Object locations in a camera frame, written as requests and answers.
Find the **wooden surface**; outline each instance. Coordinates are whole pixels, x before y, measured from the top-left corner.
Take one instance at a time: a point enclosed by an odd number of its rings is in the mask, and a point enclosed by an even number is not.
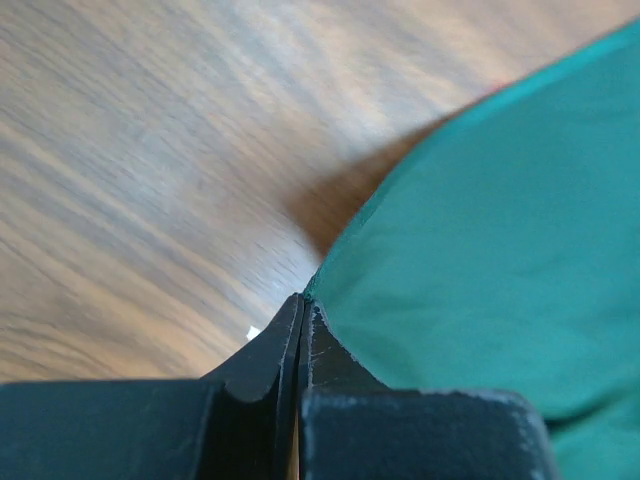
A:
[[[384,174],[638,0],[0,0],[0,379],[201,375]]]

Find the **brown tabletop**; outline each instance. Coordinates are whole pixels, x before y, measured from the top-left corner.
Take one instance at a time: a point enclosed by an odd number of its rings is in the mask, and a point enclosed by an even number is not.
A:
[[[434,122],[638,0],[3,0],[0,380],[201,375]]]

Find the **green garment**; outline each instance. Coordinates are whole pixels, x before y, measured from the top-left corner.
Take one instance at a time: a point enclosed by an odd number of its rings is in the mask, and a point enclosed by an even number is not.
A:
[[[640,21],[451,121],[307,287],[393,388],[500,388],[567,480],[640,479]]]

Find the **green cloth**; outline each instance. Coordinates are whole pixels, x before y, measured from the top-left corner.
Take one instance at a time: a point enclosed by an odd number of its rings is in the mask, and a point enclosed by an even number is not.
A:
[[[307,287],[393,388],[500,388],[567,480],[640,479],[640,21],[451,121]]]

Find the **wooden table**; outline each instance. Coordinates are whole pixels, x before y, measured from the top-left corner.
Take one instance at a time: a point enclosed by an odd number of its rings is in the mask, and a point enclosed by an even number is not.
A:
[[[638,0],[2,0],[0,379],[201,375],[430,125]]]

